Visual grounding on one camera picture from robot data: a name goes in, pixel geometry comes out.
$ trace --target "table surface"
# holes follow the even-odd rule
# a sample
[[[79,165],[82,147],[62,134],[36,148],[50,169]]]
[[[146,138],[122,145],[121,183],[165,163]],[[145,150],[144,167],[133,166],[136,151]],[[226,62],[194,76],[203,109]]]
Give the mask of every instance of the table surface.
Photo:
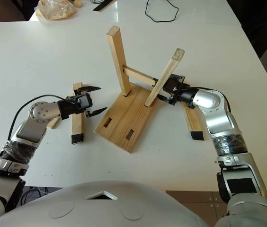
[[[176,48],[186,51],[175,73],[227,96],[267,185],[267,74],[240,26],[0,23],[0,149],[15,112],[35,96],[64,97],[83,82],[102,88],[91,93],[93,110],[112,105],[120,92],[106,39],[112,25],[121,27],[127,65],[150,76],[160,76]],[[93,133],[103,115],[85,121],[82,144],[71,144],[71,120],[49,130],[30,162],[27,185],[130,180],[165,190],[217,190],[214,146],[207,135],[206,141],[191,139],[181,105],[158,102],[133,154]],[[27,116],[28,108],[16,125]]]
[[[145,16],[147,0],[116,0],[101,12],[92,11],[97,5],[82,0],[83,7],[77,8],[72,21],[114,21],[114,22],[152,22]],[[173,24],[206,23],[239,25],[237,17],[226,0],[172,0],[179,8]],[[176,9],[166,0],[150,0],[147,13],[155,20],[171,20]],[[34,13],[30,21],[38,21]]]

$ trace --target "wooden post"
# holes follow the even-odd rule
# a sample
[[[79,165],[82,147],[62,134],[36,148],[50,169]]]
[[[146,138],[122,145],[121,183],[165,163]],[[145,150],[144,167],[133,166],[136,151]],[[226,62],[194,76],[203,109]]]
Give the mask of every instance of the wooden post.
[[[126,66],[125,54],[121,38],[120,28],[112,26],[106,34],[110,51],[114,60],[116,73],[119,79],[122,94],[127,96],[131,91],[129,77],[124,73],[123,66]]]
[[[61,117],[55,117],[53,118],[48,124],[47,124],[47,128],[48,129],[55,129],[55,127],[57,126],[57,124],[61,121]]]
[[[184,50],[179,48],[176,49],[174,55],[172,56],[166,68],[164,69],[163,73],[161,74],[158,82],[156,83],[150,95],[148,96],[145,102],[145,106],[149,107],[152,104],[152,102],[157,97],[158,93],[163,88],[164,84],[166,83],[172,72],[175,70],[179,62],[182,60],[183,55],[184,55]]]
[[[83,87],[82,83],[76,83],[72,86],[72,96],[74,90]],[[71,121],[71,143],[81,143],[84,141],[84,113],[73,114]]]
[[[128,66],[124,66],[124,73],[127,76],[131,76],[135,79],[138,79],[138,80],[144,82],[145,84],[149,84],[152,86],[154,86],[156,84],[156,81],[157,81],[156,78],[148,76],[147,74],[139,72],[138,70],[132,69]]]
[[[190,130],[190,135],[193,140],[204,140],[203,131],[196,114],[196,109],[191,109],[182,103],[187,126]]]

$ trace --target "black cable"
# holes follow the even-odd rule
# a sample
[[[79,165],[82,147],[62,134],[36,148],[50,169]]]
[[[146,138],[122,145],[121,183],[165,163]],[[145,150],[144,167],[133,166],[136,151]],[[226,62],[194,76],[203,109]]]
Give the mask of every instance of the black cable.
[[[40,191],[39,191],[38,189],[29,189],[27,192],[25,192],[25,193],[21,196],[20,204],[21,204],[21,205],[26,204],[26,201],[27,201],[27,195],[28,195],[30,192],[35,192],[35,191],[39,192],[39,196],[41,197],[41,193],[40,193]]]
[[[208,91],[215,91],[214,89],[210,89],[210,88],[205,88],[205,87],[190,87],[188,89],[203,89],[203,90],[208,90]],[[220,92],[224,97],[225,97],[225,100],[227,102],[227,108],[228,108],[228,111],[231,113],[231,108],[230,108],[230,104],[228,102],[228,99],[227,97],[222,93]]]
[[[27,106],[28,104],[30,104],[31,102],[33,102],[33,101],[35,101],[35,100],[37,100],[37,99],[39,99],[39,98],[46,97],[46,96],[56,97],[56,98],[61,99],[61,100],[63,100],[63,101],[69,102],[69,101],[66,100],[65,98],[61,98],[61,97],[59,97],[59,96],[55,96],[55,95],[42,95],[42,96],[38,96],[38,97],[33,98],[32,100],[28,101],[28,102],[25,103],[23,106],[21,106],[20,109],[17,111],[17,113],[16,113],[16,115],[15,115],[15,117],[14,117],[14,120],[12,121],[12,124],[11,124],[11,126],[10,126],[9,136],[7,137],[7,140],[10,140],[11,133],[12,133],[12,130],[13,130],[13,128],[14,128],[16,119],[17,119],[19,113],[21,112],[21,110],[22,110],[25,106]]]
[[[90,0],[91,3],[94,3],[94,4],[100,4],[102,2],[104,2],[104,0],[99,0],[99,1],[96,1],[96,0]]]
[[[172,19],[172,20],[154,20],[151,16],[149,16],[148,14],[147,14],[147,8],[148,8],[148,2],[149,2],[150,0],[147,0],[147,2],[146,2],[146,9],[145,9],[145,15],[146,16],[148,16],[150,19],[152,19],[152,21],[153,22],[156,22],[156,23],[160,23],[160,22],[171,22],[171,21],[174,21],[175,19],[176,19],[176,17],[177,17],[177,14],[178,14],[178,12],[179,12],[179,8],[178,7],[176,7],[176,6],[174,6],[169,0],[166,0],[172,7],[174,7],[174,8],[176,8],[177,9],[177,12],[176,12],[176,14],[175,14],[175,17]]]

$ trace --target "wooden board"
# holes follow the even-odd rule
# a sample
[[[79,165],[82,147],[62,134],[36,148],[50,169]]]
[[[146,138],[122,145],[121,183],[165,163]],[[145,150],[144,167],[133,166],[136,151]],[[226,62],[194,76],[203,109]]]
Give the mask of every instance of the wooden board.
[[[129,83],[129,77],[123,71],[123,66],[126,66],[126,60],[120,28],[117,26],[112,26],[106,36],[110,47],[111,55],[114,60],[116,74],[119,79],[122,94],[124,96],[127,96],[131,88]]]
[[[47,128],[48,129],[55,129],[57,124],[61,121],[61,117],[55,117],[53,118],[48,124]]]
[[[149,97],[147,98],[145,102],[145,106],[150,106],[154,99],[157,97],[158,93],[163,88],[164,84],[172,74],[172,72],[175,70],[179,62],[182,60],[184,55],[184,50],[182,49],[176,49],[175,53],[173,54],[172,58],[168,62],[167,66],[165,67],[164,71],[162,72],[158,82],[154,86],[153,90],[151,91]]]
[[[72,86],[72,95],[74,90],[83,87],[82,83],[76,83]],[[81,143],[84,141],[84,113],[73,114],[71,119],[71,143]]]
[[[202,127],[200,125],[198,115],[196,113],[196,108],[195,109],[188,108],[186,104],[183,102],[181,104],[183,106],[183,111],[187,122],[187,126],[189,127],[190,130],[191,138],[193,140],[204,140]]]
[[[154,100],[150,107],[144,105],[149,90],[133,83],[131,88],[127,97],[122,93],[118,96],[94,131],[129,153],[133,151],[156,104]]]

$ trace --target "hole in wooden board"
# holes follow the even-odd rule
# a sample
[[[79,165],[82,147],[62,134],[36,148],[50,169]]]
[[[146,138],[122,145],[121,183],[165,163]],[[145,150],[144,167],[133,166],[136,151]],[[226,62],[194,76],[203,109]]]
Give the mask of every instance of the hole in wooden board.
[[[130,140],[130,138],[131,138],[131,136],[133,135],[133,133],[134,133],[134,130],[130,129],[129,133],[128,133],[127,136],[126,136],[126,139],[127,139],[127,140]]]
[[[104,126],[105,128],[107,128],[108,125],[109,125],[109,123],[111,122],[111,120],[112,120],[112,119],[111,119],[110,117],[108,117],[108,119],[105,121],[105,123],[104,123],[103,126]]]

